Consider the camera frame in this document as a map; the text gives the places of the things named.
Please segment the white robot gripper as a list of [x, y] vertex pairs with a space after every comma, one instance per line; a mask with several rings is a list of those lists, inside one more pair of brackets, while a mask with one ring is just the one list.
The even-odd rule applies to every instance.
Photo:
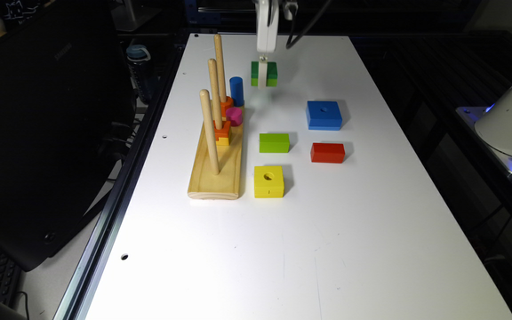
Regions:
[[298, 10], [296, 0], [252, 0], [256, 10], [257, 52], [262, 53], [258, 60], [258, 88], [265, 89], [268, 80], [268, 56], [276, 50], [276, 40], [280, 16], [293, 20]]

